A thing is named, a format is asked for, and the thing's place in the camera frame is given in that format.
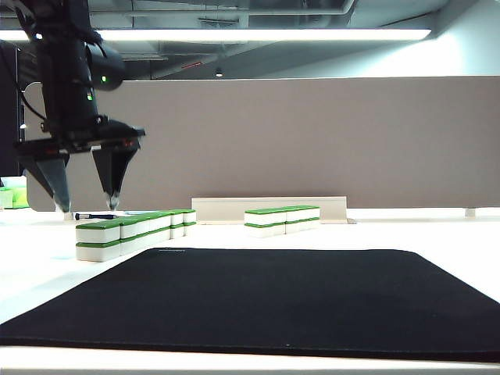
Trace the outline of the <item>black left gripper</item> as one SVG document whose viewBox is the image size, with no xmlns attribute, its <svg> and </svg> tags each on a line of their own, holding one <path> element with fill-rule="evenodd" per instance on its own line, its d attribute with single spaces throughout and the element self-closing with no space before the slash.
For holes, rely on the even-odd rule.
<svg viewBox="0 0 500 375">
<path fill-rule="evenodd" d="M 63 213 L 71 208 L 66 166 L 70 154 L 89 152 L 98 172 L 109 210 L 116 210 L 129 162 L 140 148 L 145 129 L 98 115 L 82 129 L 59 129 L 50 138 L 15 143 L 23 166 Z"/>
</svg>

